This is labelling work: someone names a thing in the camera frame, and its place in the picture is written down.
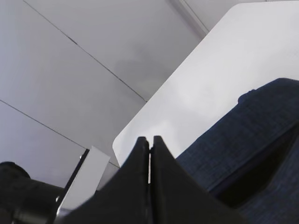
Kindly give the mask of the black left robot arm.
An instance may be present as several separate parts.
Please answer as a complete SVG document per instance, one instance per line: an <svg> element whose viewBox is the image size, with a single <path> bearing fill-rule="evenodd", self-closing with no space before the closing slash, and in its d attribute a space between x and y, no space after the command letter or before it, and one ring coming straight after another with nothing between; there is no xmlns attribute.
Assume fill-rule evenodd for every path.
<svg viewBox="0 0 299 224"><path fill-rule="evenodd" d="M45 224L64 189L31 179L14 162L0 164L0 222Z"/></svg>

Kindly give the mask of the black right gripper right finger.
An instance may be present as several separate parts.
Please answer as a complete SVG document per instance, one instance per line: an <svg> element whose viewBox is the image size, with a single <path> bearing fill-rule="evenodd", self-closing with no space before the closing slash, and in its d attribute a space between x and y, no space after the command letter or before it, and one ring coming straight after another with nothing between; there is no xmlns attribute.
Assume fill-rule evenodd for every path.
<svg viewBox="0 0 299 224"><path fill-rule="evenodd" d="M246 223L236 210L215 199L180 167L161 136L154 136L150 168L153 223Z"/></svg>

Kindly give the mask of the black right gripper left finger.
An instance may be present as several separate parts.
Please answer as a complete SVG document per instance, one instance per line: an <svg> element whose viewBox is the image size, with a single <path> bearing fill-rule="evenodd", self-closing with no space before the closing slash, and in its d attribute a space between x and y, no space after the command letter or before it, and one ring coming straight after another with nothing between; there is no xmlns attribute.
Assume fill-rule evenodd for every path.
<svg viewBox="0 0 299 224"><path fill-rule="evenodd" d="M149 224L149 144L137 141L117 173L99 191L61 218L60 224Z"/></svg>

